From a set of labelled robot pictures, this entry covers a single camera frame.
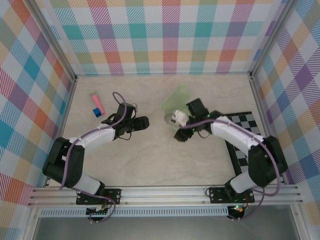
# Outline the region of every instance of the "pink eraser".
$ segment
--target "pink eraser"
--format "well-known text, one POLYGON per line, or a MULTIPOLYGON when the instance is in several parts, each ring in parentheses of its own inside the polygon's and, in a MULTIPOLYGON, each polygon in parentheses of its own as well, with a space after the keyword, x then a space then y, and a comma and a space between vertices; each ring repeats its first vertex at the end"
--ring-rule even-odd
POLYGON ((96 105, 96 107, 100 110, 101 114, 105 114, 105 109, 104 107, 102 106, 101 102, 100 102, 100 99, 99 99, 99 96, 97 95, 97 92, 92 92, 89 94, 94 102, 94 104, 96 105))

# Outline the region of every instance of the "gray floor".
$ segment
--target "gray floor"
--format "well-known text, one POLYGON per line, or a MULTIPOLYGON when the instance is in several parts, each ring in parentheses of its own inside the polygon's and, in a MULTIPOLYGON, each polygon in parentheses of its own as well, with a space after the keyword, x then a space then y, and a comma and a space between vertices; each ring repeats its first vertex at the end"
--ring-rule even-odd
POLYGON ((35 240, 296 240, 289 206, 263 206, 243 222, 226 217, 41 218, 35 240))
POLYGON ((67 119, 64 137, 76 137, 95 128, 117 111, 112 92, 138 104, 138 116, 149 117, 150 127, 134 132, 130 141, 117 139, 85 156, 83 170, 107 186, 212 185, 234 176, 225 141, 198 135, 185 143, 164 122, 162 103, 180 84, 188 85, 190 101, 201 98, 209 111, 252 111, 263 131, 245 74, 125 75, 80 77, 67 119), (106 114, 96 118, 88 96, 96 89, 106 114))

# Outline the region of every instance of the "marble surface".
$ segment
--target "marble surface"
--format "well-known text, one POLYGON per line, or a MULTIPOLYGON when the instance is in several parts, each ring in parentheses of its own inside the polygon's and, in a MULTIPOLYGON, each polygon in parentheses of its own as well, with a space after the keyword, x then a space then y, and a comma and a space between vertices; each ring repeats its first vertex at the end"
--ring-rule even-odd
POLYGON ((190 101, 201 98, 209 111, 252 111, 263 131, 255 100, 245 74, 81 76, 72 101, 64 137, 82 135, 95 128, 118 105, 112 92, 138 104, 139 116, 150 127, 133 132, 131 140, 117 139, 85 156, 83 170, 107 186, 164 186, 224 184, 234 170, 225 141, 194 135, 187 142, 174 139, 175 130, 164 122, 162 103, 179 86, 188 85, 190 101), (98 90, 106 114, 96 118, 88 96, 98 90))

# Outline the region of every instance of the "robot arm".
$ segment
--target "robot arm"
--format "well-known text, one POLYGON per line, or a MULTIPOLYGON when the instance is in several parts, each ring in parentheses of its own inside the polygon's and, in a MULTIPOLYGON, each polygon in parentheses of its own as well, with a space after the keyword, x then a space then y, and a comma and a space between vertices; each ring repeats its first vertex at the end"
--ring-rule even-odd
POLYGON ((116 123, 124 115, 124 103, 119 105, 117 113, 112 114, 106 120, 102 121, 96 129, 90 131, 91 133, 85 137, 73 137, 70 139, 63 137, 57 138, 52 145, 42 169, 43 174, 58 183, 62 183, 67 152, 72 143, 79 139, 70 152, 64 185, 70 189, 74 188, 92 195, 103 196, 105 185, 83 173, 85 154, 103 144, 120 138, 124 133, 132 134, 132 132, 144 130, 149 127, 149 119, 146 116, 136 117, 136 105, 127 103, 126 106, 126 114, 123 120, 111 128, 105 129, 107 126, 116 123))
POLYGON ((230 179, 225 184, 225 192, 231 200, 253 187, 263 188, 276 178, 272 161, 259 142, 271 152, 280 174, 288 169, 280 144, 275 137, 263 137, 249 132, 235 125, 218 111, 209 113, 199 98, 188 103, 187 106, 191 116, 176 110, 171 117, 171 121, 181 127, 174 136, 178 141, 185 142, 193 136, 194 132, 206 130, 210 134, 225 139, 248 157, 248 171, 230 179))

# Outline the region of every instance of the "black and white checkerboard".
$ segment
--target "black and white checkerboard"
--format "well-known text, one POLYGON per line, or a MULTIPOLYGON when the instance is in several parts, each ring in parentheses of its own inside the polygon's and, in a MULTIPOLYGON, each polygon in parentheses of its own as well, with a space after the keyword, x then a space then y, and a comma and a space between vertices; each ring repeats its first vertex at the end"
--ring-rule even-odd
MULTIPOLYGON (((238 112, 238 113, 230 113, 226 114, 226 116, 235 124, 243 127, 244 129, 254 133, 261 135, 257 123, 255 121, 254 115, 251 111, 246 112, 238 112)), ((229 151, 229 155, 231 158, 231 162, 233 165, 233 169, 235 175, 239 175, 243 172, 248 171, 248 157, 238 148, 230 144, 226 141, 226 146, 229 151)))

